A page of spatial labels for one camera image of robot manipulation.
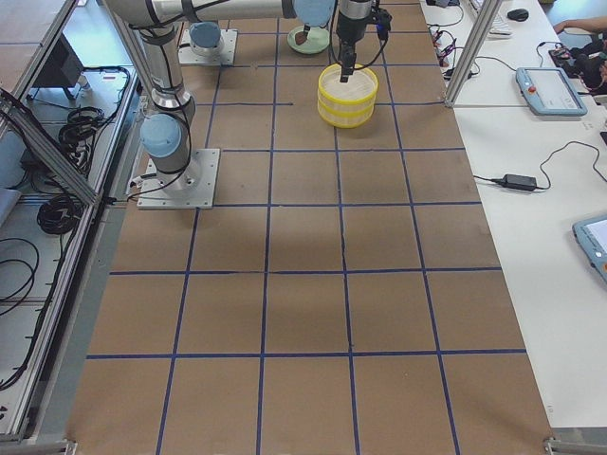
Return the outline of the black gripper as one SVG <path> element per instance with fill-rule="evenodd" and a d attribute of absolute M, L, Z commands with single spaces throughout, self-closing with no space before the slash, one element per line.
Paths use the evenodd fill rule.
<path fill-rule="evenodd" d="M 372 22 L 377 2 L 373 0 L 342 0 L 338 2 L 337 35 L 339 47 L 340 82 L 348 82 L 355 71 L 356 47 L 347 43 L 357 43 Z"/>

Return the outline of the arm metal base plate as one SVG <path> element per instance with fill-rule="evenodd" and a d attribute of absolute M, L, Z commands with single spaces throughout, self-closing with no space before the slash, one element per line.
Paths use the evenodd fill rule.
<path fill-rule="evenodd" d="M 178 46 L 182 65 L 233 66 L 238 31 L 214 24 L 192 25 L 183 31 Z"/>
<path fill-rule="evenodd" d="M 211 209 L 220 161 L 219 149 L 195 149 L 183 174 L 158 173 L 152 158 L 147 173 L 156 176 L 145 179 L 139 190 L 139 209 Z"/>

